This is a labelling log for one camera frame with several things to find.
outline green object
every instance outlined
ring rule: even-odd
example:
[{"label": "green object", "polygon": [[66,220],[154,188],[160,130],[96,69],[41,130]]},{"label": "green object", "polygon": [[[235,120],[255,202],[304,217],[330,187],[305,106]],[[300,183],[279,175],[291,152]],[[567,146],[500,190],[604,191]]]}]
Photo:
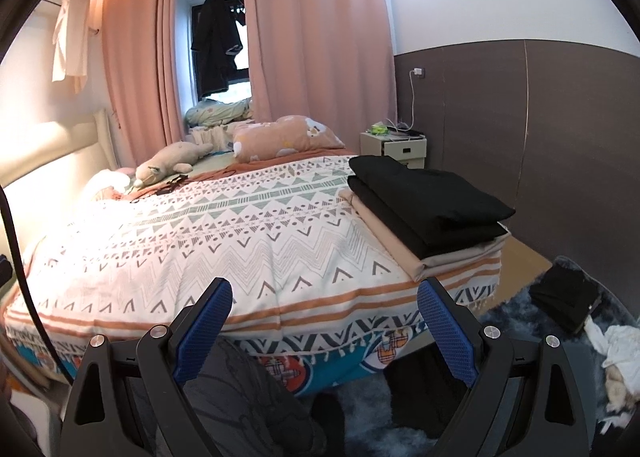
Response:
[{"label": "green object", "polygon": [[387,128],[384,125],[372,125],[370,129],[370,133],[374,136],[382,136],[388,132]]}]

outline nightstand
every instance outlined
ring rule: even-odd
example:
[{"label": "nightstand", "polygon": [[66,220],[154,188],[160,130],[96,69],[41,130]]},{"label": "nightstand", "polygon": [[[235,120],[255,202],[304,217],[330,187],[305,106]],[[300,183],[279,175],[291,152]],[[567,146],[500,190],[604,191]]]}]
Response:
[{"label": "nightstand", "polygon": [[424,168],[427,156],[427,140],[424,136],[360,134],[361,156],[389,156],[407,168]]}]

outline window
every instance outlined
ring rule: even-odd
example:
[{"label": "window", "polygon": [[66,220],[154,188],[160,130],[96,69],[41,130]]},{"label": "window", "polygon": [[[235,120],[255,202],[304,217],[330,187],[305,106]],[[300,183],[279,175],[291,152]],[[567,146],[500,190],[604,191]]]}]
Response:
[{"label": "window", "polygon": [[[244,12],[244,0],[229,0],[229,10],[232,12]],[[195,33],[196,24],[198,23],[198,18],[200,16],[200,10],[202,9],[202,4],[198,6],[193,6],[191,8],[191,34]],[[251,97],[251,84],[249,83],[249,53],[248,53],[248,43],[246,36],[246,26],[242,26],[239,22],[236,22],[236,26],[238,27],[238,33],[240,34],[240,41],[242,42],[242,51],[236,55],[236,67],[238,68],[238,72],[235,73],[231,78],[229,78],[229,89],[228,91],[216,93],[207,96],[207,98],[217,100],[223,103],[235,103],[239,100],[243,100],[245,98]],[[196,63],[195,53],[193,53],[193,65]]]}]

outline wooden floor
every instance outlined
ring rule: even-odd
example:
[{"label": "wooden floor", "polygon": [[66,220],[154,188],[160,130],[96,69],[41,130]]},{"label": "wooden floor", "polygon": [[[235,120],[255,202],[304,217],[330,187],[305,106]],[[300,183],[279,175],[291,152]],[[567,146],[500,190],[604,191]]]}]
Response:
[{"label": "wooden floor", "polygon": [[500,284],[494,296],[479,307],[478,314],[507,301],[518,294],[540,273],[551,267],[551,262],[519,240],[509,237],[502,249]]}]

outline clothes rail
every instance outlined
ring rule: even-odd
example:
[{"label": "clothes rail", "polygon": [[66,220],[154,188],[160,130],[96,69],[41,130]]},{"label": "clothes rail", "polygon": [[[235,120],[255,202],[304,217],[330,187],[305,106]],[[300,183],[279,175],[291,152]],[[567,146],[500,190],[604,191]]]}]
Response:
[{"label": "clothes rail", "polygon": [[[42,2],[48,2],[49,4],[53,4],[54,6],[57,6],[57,7],[59,7],[59,8],[61,8],[61,7],[62,7],[62,4],[58,4],[57,2],[54,2],[53,0],[42,0]],[[98,33],[100,33],[100,30],[94,30],[94,28],[89,28],[89,31],[90,31],[92,34],[98,34]]]}]

